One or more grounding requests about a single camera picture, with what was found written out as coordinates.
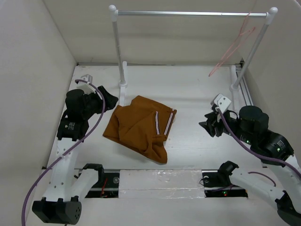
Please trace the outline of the brown trousers with striped trim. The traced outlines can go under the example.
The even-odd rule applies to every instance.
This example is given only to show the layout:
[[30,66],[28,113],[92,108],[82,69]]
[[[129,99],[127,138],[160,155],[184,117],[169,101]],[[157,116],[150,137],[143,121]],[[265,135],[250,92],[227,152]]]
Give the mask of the brown trousers with striped trim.
[[167,163],[167,141],[177,110],[146,97],[135,97],[130,105],[118,105],[103,136],[144,157]]

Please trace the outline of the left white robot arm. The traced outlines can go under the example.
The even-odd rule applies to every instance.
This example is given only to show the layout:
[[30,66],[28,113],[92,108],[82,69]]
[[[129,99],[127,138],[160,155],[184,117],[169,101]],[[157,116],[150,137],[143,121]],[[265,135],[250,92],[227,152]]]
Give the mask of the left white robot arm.
[[34,201],[33,213],[44,223],[75,225],[81,216],[81,201],[93,186],[105,182],[101,164],[87,163],[74,178],[79,146],[96,129],[89,128],[89,119],[114,109],[118,98],[103,86],[88,84],[86,88],[67,92],[64,111],[57,131],[54,163],[49,166],[51,180],[41,200]]

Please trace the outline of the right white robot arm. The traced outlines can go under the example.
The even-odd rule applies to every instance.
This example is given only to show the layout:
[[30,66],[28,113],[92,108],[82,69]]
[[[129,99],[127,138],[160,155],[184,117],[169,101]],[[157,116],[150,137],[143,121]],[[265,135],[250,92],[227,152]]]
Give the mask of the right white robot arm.
[[213,105],[212,112],[205,115],[206,121],[199,125],[211,137],[227,134],[247,152],[260,159],[278,178],[283,188],[269,185],[237,164],[226,161],[217,171],[204,173],[204,187],[216,188],[221,193],[227,188],[239,186],[255,194],[273,207],[279,217],[290,226],[301,224],[301,168],[294,150],[287,139],[268,129],[269,116],[256,106],[244,106],[231,117],[232,111],[222,112]]

